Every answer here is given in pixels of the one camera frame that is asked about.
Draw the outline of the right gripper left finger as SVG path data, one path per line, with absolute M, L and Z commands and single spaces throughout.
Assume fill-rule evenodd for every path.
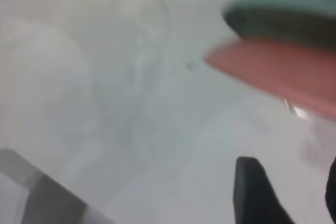
M 267 174 L 258 159 L 238 157 L 234 180 L 235 222 L 293 223 L 280 204 Z

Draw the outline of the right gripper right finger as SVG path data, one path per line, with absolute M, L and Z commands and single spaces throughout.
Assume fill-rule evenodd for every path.
M 331 164 L 325 191 L 325 203 L 330 215 L 336 215 L 336 159 Z

